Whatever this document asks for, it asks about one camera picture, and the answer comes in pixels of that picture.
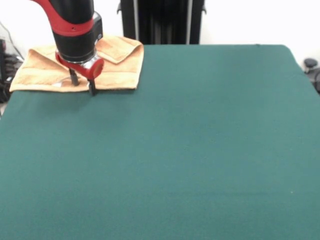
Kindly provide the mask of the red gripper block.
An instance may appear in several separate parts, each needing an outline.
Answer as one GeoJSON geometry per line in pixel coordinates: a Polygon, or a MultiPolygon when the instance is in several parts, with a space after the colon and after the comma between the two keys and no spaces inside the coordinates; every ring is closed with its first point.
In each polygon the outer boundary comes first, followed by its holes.
{"type": "Polygon", "coordinates": [[[95,52],[90,59],[81,62],[67,61],[62,58],[58,51],[55,52],[55,58],[62,66],[69,70],[73,86],[79,85],[78,73],[87,78],[89,93],[92,96],[97,94],[95,78],[101,74],[104,67],[104,60],[98,56],[97,52],[95,52]]]}

